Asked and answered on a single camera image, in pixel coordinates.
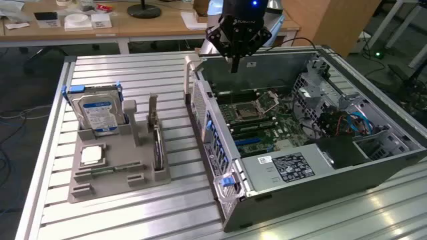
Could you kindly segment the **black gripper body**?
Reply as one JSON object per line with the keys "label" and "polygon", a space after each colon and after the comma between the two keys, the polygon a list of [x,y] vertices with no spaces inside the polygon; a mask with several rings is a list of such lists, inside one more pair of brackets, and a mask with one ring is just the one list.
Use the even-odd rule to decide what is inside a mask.
{"label": "black gripper body", "polygon": [[242,33],[244,29],[258,31],[264,27],[267,4],[266,0],[226,0],[223,2],[222,17],[232,17],[234,49],[236,33]]}

